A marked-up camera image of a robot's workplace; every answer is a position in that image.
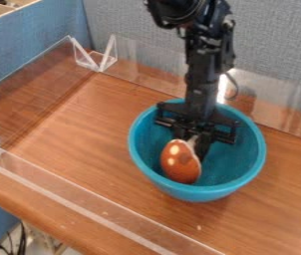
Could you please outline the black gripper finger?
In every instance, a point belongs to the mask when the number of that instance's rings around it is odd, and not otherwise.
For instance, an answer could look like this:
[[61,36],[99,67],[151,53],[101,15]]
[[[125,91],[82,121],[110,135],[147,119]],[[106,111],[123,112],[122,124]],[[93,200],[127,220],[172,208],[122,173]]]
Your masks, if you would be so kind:
[[190,140],[196,136],[194,132],[190,132],[184,127],[176,127],[173,129],[173,137],[176,139]]
[[214,143],[214,134],[212,132],[202,132],[198,135],[196,146],[194,146],[194,152],[200,161],[204,161],[213,143]]

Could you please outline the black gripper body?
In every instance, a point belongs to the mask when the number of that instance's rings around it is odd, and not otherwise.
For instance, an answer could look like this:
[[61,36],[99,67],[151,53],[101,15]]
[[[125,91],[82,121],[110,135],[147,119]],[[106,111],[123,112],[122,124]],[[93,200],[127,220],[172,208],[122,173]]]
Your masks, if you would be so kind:
[[154,122],[172,131],[174,128],[185,128],[196,135],[202,132],[214,134],[214,141],[236,144],[237,128],[240,121],[232,119],[214,109],[206,120],[192,119],[186,112],[185,103],[159,102],[155,105],[157,112]]

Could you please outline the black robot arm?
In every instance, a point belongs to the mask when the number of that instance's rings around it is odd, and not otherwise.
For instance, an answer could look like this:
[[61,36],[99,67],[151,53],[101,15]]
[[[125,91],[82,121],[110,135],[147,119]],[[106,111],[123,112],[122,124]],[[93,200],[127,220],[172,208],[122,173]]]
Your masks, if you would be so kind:
[[236,143],[238,122],[217,107],[220,77],[234,67],[236,21],[226,0],[145,0],[155,24],[185,41],[185,100],[157,105],[155,122],[193,142],[205,158],[214,142]]

